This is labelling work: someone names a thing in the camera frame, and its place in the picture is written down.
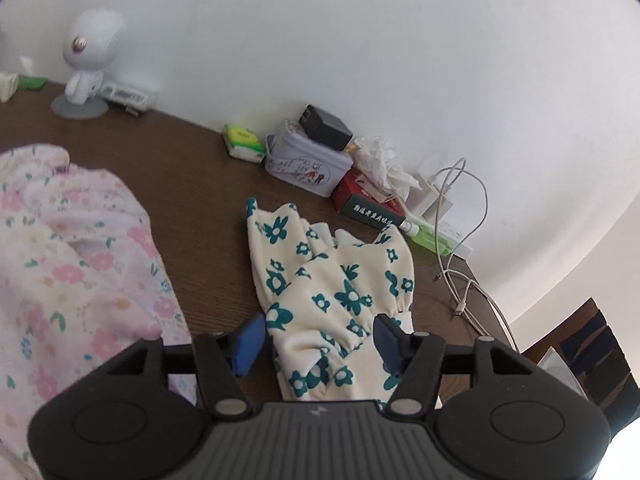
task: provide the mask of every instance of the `robot figurine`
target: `robot figurine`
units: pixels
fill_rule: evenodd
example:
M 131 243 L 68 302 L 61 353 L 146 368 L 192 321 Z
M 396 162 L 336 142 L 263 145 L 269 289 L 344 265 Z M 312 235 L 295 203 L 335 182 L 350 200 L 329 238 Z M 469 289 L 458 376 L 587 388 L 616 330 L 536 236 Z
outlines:
M 64 95 L 51 103 L 55 114 L 67 119 L 93 119 L 108 110 L 96 97 L 102 70 L 117 57 L 125 34 L 122 17 L 107 9 L 90 9 L 72 23 L 63 47 L 66 63 L 75 69 Z

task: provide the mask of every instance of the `silver screw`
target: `silver screw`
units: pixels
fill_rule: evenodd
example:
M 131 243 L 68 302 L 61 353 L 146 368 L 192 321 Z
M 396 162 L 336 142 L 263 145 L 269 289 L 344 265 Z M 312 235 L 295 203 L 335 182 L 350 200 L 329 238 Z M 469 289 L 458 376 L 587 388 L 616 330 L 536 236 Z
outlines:
M 396 399 L 390 407 L 391 411 L 398 415 L 415 415 L 422 410 L 421 403 L 415 399 Z
M 215 410 L 222 415 L 240 415 L 246 409 L 246 402 L 242 399 L 222 399 L 215 405 Z

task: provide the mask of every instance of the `green sponge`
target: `green sponge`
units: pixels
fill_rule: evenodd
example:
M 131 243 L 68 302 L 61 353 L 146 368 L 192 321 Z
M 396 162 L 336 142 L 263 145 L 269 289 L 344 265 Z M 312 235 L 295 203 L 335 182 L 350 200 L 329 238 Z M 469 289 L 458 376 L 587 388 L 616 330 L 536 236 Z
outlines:
M 18 78 L 18 90 L 42 90 L 48 79 L 46 77 L 30 77 L 21 75 Z

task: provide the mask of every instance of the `wooden table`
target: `wooden table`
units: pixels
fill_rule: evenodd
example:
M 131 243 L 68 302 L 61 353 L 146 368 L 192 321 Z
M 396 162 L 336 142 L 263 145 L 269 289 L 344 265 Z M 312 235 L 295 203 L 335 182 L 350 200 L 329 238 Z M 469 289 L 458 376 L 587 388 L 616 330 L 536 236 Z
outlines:
M 87 168 L 106 168 L 135 193 L 151 216 L 152 233 L 191 332 L 231 330 L 258 312 L 246 235 L 245 201 L 275 210 L 294 202 L 310 222 L 328 222 L 365 241 L 376 230 L 338 214 L 329 199 L 285 184 L 264 168 L 227 155 L 222 138 L 206 128 L 159 112 L 134 118 L 117 108 L 91 121 L 69 121 L 49 109 L 62 92 L 18 92 L 0 104 L 0 152 L 46 142 L 68 150 Z M 434 281 L 435 255 L 409 242 L 415 263 L 412 307 L 416 330 L 452 344 L 471 344 L 476 332 L 460 317 L 446 285 Z M 454 259 L 453 268 L 470 273 Z M 466 302 L 487 330 L 507 341 L 488 303 L 475 292 Z M 263 352 L 242 387 L 253 402 L 280 399 L 271 360 Z M 445 378 L 443 401 L 468 387 L 468 378 Z

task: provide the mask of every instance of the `dark box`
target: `dark box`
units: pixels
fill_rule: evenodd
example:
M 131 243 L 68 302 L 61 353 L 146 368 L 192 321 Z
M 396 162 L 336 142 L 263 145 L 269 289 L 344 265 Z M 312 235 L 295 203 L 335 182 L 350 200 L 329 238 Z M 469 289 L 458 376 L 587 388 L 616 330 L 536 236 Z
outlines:
M 341 152 L 353 137 L 347 126 L 336 116 L 309 105 L 300 117 L 300 125 L 309 139 Z
M 351 168 L 331 193 L 336 211 L 378 229 L 388 224 L 400 225 L 404 221 L 404 210 L 398 200 L 377 202 L 356 182 L 359 175 L 359 170 Z

